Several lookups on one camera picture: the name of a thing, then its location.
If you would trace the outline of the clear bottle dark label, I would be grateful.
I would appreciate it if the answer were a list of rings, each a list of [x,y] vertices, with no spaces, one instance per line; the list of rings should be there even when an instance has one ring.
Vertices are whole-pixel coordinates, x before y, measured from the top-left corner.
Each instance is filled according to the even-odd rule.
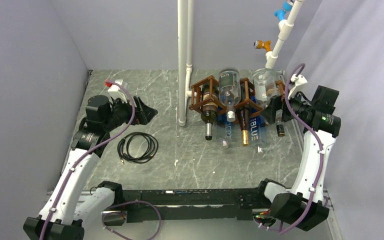
[[[240,73],[234,67],[226,67],[218,74],[219,100],[226,107],[226,119],[232,123],[236,120],[235,106],[241,100]]]

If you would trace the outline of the clear bottle with cork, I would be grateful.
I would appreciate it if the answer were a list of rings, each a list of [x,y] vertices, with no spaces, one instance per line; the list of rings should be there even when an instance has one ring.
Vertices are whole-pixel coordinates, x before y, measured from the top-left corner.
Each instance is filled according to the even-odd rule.
[[[252,75],[255,100],[262,109],[266,109],[272,98],[278,95],[276,79],[277,72],[270,68],[258,69]]]

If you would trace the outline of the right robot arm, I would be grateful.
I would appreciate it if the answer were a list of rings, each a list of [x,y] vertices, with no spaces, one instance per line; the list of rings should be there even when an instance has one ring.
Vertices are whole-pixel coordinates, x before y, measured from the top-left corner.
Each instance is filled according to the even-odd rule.
[[[296,119],[304,126],[303,154],[290,189],[265,179],[255,194],[256,203],[269,207],[269,216],[305,232],[329,216],[323,205],[323,185],[329,155],[340,133],[341,118],[335,116],[339,91],[319,85],[309,104],[297,94],[283,104],[283,120]]]

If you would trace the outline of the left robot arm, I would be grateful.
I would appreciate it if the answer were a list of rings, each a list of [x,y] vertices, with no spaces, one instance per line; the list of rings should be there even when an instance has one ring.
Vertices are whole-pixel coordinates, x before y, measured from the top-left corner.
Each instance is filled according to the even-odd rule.
[[[110,181],[100,183],[83,203],[79,203],[79,199],[87,179],[112,140],[111,131],[121,125],[147,125],[158,111],[137,95],[133,103],[95,95],[88,99],[85,113],[52,195],[38,216],[28,217],[23,224],[30,240],[81,240],[102,211],[106,208],[117,210],[123,205],[122,185]]]

